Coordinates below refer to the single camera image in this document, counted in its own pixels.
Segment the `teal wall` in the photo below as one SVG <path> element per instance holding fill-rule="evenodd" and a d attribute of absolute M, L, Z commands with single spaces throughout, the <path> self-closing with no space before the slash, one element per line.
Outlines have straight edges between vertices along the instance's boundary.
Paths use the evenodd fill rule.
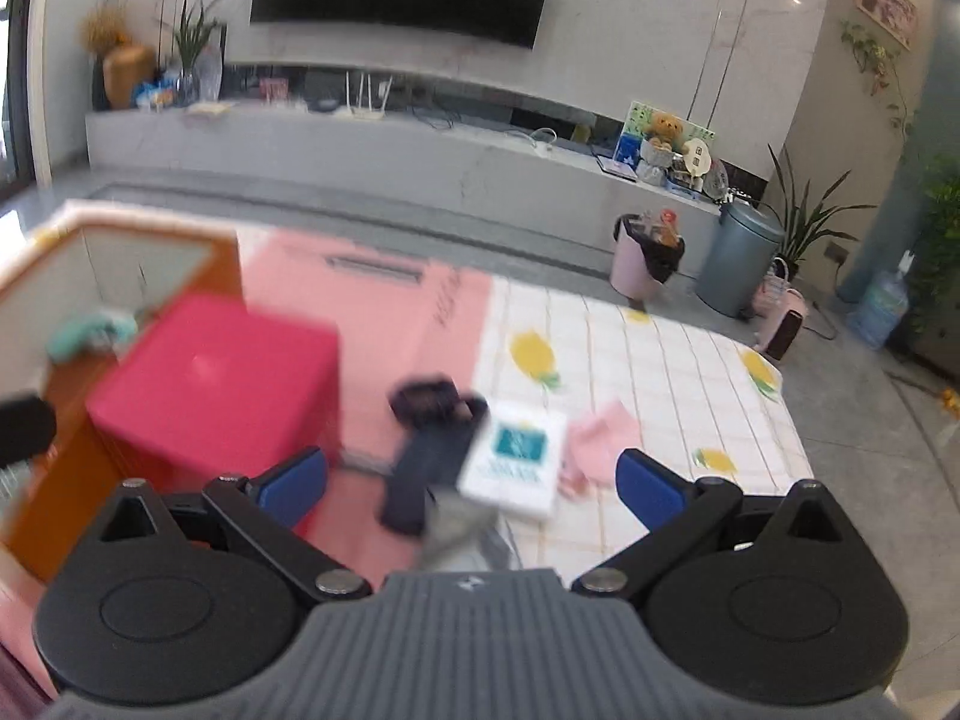
<path fill-rule="evenodd" d="M 912 247 L 926 208 L 923 162 L 938 154 L 960 160 L 960 0 L 941 0 L 938 20 L 906 158 L 896 169 L 850 274 L 840 285 L 844 300 L 860 300 L 874 274 L 896 268 Z"/>

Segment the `large water bottle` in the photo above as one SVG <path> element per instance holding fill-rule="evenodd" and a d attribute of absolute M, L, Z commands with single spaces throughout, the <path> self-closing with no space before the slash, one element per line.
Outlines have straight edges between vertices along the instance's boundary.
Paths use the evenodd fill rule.
<path fill-rule="evenodd" d="M 848 326 L 872 349 L 880 349 L 887 343 L 910 308 L 904 279 L 911 265 L 913 254 L 906 252 L 895 272 L 877 274 L 860 305 L 850 315 Z"/>

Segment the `wall outlet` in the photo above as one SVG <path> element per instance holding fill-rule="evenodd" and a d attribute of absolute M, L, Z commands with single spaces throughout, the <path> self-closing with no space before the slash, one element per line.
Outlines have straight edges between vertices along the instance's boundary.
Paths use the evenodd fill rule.
<path fill-rule="evenodd" d="M 843 248 L 839 244 L 834 244 L 832 241 L 827 244 L 827 250 L 824 251 L 824 257 L 826 257 L 827 260 L 834 261 L 839 266 L 842 266 L 847 261 L 848 256 L 850 256 L 849 250 L 846 250 L 846 248 Z"/>

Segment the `gray tile floor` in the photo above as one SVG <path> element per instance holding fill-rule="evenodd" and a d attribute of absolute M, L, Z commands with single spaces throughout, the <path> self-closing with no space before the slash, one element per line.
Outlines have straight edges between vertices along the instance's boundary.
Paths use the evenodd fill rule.
<path fill-rule="evenodd" d="M 61 175 L 51 190 L 14 203 L 26 227 L 68 197 L 113 199 L 218 217 L 301 227 L 374 247 L 434 257 L 530 283 L 623 303 L 603 279 L 610 255 L 547 236 L 413 205 L 319 193 L 280 182 L 176 172 Z M 748 343 L 752 329 L 721 317 L 675 277 L 649 306 L 656 314 Z M 842 326 L 835 340 L 803 331 L 781 366 L 784 397 L 814 472 L 832 490 L 899 589 L 910 613 L 907 653 L 894 680 L 904 700 L 960 688 L 960 440 L 933 445 L 947 424 L 933 398 L 885 373 L 942 383 L 875 353 Z M 826 335 L 815 314 L 810 322 Z"/>

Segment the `red box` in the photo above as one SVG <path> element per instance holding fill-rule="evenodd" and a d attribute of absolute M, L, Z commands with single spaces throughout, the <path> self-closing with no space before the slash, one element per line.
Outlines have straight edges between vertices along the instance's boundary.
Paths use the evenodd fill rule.
<path fill-rule="evenodd" d="M 158 490 L 261 474 L 307 445 L 340 459 L 335 327 L 186 295 L 104 378 L 86 408 L 126 471 Z"/>

